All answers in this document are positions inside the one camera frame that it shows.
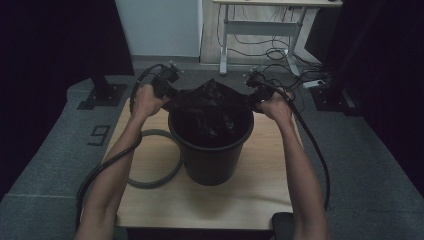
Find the wooden table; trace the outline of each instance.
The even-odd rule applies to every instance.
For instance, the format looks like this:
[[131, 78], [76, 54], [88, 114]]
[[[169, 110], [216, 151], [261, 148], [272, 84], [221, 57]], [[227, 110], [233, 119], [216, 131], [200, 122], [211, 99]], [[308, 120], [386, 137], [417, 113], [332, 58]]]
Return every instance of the wooden table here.
[[[128, 101], [108, 151], [130, 116]], [[245, 142], [234, 175], [218, 186], [203, 186], [190, 179], [184, 167], [157, 189], [127, 186], [118, 211], [122, 227], [190, 229], [271, 229], [276, 212], [292, 212], [287, 189], [284, 152], [276, 124], [254, 114], [255, 125]], [[143, 130], [169, 131], [168, 113], [150, 117]], [[179, 157], [177, 145], [165, 137], [147, 136], [136, 149], [130, 177], [153, 181], [169, 173]]]

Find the power strip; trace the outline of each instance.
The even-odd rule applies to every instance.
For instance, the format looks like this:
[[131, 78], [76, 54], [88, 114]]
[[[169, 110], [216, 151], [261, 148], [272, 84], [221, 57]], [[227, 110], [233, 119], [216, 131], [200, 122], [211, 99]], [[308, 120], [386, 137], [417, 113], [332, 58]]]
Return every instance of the power strip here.
[[316, 80], [316, 81], [310, 81], [310, 82], [305, 82], [302, 84], [303, 88], [308, 89], [311, 87], [317, 87], [317, 86], [322, 86], [324, 85], [325, 82], [322, 80]]

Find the white desk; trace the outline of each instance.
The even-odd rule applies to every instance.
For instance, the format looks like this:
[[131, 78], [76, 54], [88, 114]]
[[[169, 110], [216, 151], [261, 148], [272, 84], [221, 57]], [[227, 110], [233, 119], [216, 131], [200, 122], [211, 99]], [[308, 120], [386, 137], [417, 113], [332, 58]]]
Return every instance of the white desk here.
[[[227, 74], [227, 35], [262, 35], [262, 36], [288, 36], [293, 37], [286, 53], [286, 59], [293, 74], [300, 76], [295, 59], [294, 48], [302, 29], [306, 10], [310, 7], [341, 7], [341, 0], [330, 2], [328, 0], [213, 0], [214, 3], [225, 5], [223, 28], [223, 43], [221, 48], [221, 61], [219, 72]], [[291, 6], [302, 7], [302, 13], [297, 22], [257, 22], [257, 21], [230, 21], [228, 19], [229, 5], [257, 5], [257, 6]]]

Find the black device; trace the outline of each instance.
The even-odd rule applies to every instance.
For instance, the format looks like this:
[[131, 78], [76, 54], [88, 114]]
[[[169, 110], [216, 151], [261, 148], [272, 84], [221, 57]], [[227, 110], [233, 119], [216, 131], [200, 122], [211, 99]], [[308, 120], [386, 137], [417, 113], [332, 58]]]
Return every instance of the black device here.
[[271, 218], [275, 240], [292, 240], [294, 236], [293, 213], [274, 213]]

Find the person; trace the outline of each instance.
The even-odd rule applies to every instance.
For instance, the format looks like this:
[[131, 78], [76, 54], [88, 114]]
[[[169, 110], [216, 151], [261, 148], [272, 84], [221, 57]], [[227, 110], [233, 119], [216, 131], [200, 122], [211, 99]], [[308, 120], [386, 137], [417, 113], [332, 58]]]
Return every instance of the person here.
[[[156, 98], [149, 84], [140, 87], [131, 117], [106, 159], [131, 146], [146, 119], [156, 114], [168, 100]], [[287, 182], [295, 222], [294, 239], [329, 239], [320, 185], [297, 138], [290, 107], [278, 93], [257, 107], [276, 122], [284, 140]], [[133, 153], [125, 155], [94, 180], [74, 239], [113, 238], [116, 214], [127, 185]]]

